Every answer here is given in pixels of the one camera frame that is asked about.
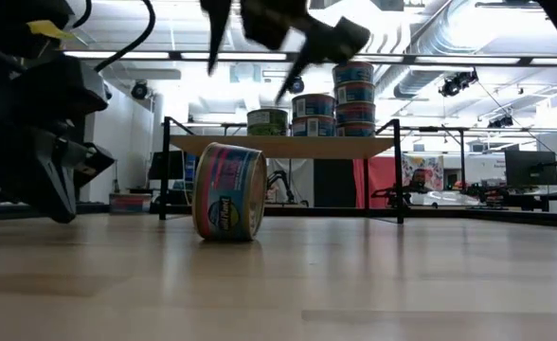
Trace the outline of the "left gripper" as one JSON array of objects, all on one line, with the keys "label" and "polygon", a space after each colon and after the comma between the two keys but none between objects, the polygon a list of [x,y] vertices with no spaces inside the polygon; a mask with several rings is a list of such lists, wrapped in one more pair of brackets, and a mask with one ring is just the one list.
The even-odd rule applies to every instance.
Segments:
[{"label": "left gripper", "polygon": [[75,189],[115,163],[71,132],[111,94],[98,72],[62,52],[63,40],[32,34],[27,22],[36,20],[67,31],[76,18],[67,0],[0,0],[0,189],[68,224]]}]

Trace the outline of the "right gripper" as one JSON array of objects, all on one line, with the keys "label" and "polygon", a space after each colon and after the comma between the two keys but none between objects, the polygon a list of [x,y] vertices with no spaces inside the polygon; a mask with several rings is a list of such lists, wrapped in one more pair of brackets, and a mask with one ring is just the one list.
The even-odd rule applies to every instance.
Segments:
[{"label": "right gripper", "polygon": [[[199,0],[210,23],[207,73],[214,71],[232,0]],[[288,76],[275,97],[279,103],[311,63],[345,63],[368,42],[370,31],[342,17],[330,26],[314,18],[307,0],[240,0],[245,37],[270,50],[281,48],[290,29],[305,36]]]}]

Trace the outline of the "green label seafood can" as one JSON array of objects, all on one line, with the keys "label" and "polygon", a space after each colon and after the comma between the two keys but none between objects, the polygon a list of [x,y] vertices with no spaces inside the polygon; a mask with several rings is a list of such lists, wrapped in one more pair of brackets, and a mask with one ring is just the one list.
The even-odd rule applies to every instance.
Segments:
[{"label": "green label seafood can", "polygon": [[282,135],[288,133],[288,113],[281,109],[258,109],[249,112],[248,135]]}]

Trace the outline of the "black computer monitor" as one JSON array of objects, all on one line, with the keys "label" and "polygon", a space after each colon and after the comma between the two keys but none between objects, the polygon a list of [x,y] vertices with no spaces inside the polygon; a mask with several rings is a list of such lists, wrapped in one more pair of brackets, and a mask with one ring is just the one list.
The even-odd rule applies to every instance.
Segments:
[{"label": "black computer monitor", "polygon": [[511,187],[557,185],[555,153],[505,151],[506,181]]},{"label": "black computer monitor", "polygon": [[183,152],[169,151],[169,165],[163,161],[163,153],[153,153],[152,164],[148,171],[149,180],[160,180],[166,173],[169,180],[178,180],[184,177]]}]

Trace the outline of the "white cloth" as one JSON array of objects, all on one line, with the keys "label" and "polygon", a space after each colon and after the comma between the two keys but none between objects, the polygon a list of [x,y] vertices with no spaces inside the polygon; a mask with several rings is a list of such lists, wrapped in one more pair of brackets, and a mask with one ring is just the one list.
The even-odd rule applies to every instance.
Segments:
[{"label": "white cloth", "polygon": [[292,191],[312,192],[314,190],[314,160],[271,158],[267,161],[267,175],[274,171],[285,171]]}]

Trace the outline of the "black panel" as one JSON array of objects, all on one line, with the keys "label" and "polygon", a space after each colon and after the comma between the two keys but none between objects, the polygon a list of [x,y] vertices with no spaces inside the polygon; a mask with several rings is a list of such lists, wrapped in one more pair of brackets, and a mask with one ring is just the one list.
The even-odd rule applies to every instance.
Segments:
[{"label": "black panel", "polygon": [[356,186],[351,160],[314,160],[314,206],[356,207]]}]

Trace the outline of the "red curtain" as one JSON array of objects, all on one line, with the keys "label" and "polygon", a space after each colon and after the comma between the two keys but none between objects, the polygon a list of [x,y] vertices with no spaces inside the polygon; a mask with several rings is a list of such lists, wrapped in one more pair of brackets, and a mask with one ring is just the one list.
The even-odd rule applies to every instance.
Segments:
[{"label": "red curtain", "polygon": [[[364,205],[364,161],[352,161],[353,179],[356,188],[356,207]],[[390,188],[395,184],[394,157],[374,156],[368,161],[368,191],[372,194],[377,189]]]}]

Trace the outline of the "black ceiling spotlight cluster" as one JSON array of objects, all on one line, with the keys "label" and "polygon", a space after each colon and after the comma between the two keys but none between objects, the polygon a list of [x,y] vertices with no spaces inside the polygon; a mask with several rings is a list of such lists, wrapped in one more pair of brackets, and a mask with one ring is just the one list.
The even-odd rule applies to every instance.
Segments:
[{"label": "black ceiling spotlight cluster", "polygon": [[455,75],[446,78],[444,80],[444,84],[439,88],[438,92],[444,98],[454,97],[477,81],[478,75],[475,69],[469,72],[458,72]]},{"label": "black ceiling spotlight cluster", "polygon": [[501,115],[498,117],[494,117],[489,120],[487,125],[488,129],[502,129],[511,127],[514,124],[513,118],[511,115]]}]

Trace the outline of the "colourful poster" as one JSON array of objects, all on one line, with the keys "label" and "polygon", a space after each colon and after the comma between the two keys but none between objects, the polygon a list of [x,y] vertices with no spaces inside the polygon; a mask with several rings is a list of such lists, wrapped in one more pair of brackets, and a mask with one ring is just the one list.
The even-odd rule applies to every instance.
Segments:
[{"label": "colourful poster", "polygon": [[443,190],[444,166],[441,156],[419,156],[404,154],[402,156],[403,184],[408,185],[414,170],[425,169],[425,184],[432,190]]}]

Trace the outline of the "person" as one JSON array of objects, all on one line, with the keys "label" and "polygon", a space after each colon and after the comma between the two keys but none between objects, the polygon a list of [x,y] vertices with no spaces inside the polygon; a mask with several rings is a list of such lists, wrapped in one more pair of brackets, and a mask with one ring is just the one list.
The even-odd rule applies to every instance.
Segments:
[{"label": "person", "polygon": [[427,193],[431,191],[431,188],[428,188],[425,184],[426,181],[426,170],[425,169],[416,169],[413,172],[412,178],[408,184],[408,188],[410,191],[416,191],[418,193]]}]

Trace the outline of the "cluttered background desk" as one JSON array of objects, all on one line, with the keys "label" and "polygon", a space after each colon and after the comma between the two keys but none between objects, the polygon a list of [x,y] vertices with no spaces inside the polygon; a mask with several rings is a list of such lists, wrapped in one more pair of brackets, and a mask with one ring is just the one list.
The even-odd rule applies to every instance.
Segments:
[{"label": "cluttered background desk", "polygon": [[460,193],[478,200],[479,206],[495,209],[518,207],[522,211],[550,212],[551,202],[557,202],[557,192],[523,192],[506,187],[468,187]]}]

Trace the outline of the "silver ventilation duct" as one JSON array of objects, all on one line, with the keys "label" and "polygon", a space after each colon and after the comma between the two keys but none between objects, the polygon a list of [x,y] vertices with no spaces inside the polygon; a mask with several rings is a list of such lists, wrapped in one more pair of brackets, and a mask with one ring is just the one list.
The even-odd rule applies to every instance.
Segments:
[{"label": "silver ventilation duct", "polygon": [[[476,0],[438,0],[439,7],[430,18],[412,31],[404,54],[468,55],[475,54],[489,42],[473,38],[467,30],[473,27]],[[382,112],[396,99],[413,99],[441,75],[440,71],[415,69],[412,65],[393,64],[375,82],[375,105]]]}]

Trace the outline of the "long ceiling light rail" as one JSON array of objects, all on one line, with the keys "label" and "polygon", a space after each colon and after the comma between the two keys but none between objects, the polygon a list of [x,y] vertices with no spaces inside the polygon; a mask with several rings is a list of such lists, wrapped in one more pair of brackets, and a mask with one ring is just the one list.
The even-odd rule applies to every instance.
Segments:
[{"label": "long ceiling light rail", "polygon": [[[205,62],[207,52],[180,51],[136,51],[128,52],[124,60],[131,61],[177,61]],[[266,52],[220,52],[219,62],[264,62],[293,63],[296,53]],[[398,55],[398,54],[359,54],[354,61],[375,64],[403,65],[449,65],[449,66],[491,66],[491,67],[557,67],[557,57],[549,56],[492,56],[492,55]]]}]

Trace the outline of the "background black rig frame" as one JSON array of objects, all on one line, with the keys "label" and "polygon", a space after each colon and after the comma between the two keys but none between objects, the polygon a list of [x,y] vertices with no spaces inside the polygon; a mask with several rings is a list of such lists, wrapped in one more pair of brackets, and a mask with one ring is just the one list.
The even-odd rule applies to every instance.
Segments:
[{"label": "background black rig frame", "polygon": [[557,129],[503,128],[480,129],[461,127],[400,128],[401,153],[410,157],[435,157],[446,170],[458,170],[468,182],[479,182],[481,175],[473,170],[470,159],[501,158],[510,147],[524,152],[555,152]]}]

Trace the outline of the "black table frame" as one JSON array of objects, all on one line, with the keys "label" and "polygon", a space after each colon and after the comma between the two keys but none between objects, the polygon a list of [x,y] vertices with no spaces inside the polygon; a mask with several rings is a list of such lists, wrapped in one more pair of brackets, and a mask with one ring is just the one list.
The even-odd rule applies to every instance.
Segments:
[{"label": "black table frame", "polygon": [[[339,217],[339,218],[397,218],[396,209],[369,209],[363,208],[309,208],[309,207],[273,207],[266,206],[265,216],[270,217]],[[406,209],[403,218],[415,219],[472,219],[496,221],[512,224],[536,224],[557,227],[557,213],[527,212],[510,210],[488,209]]]}]

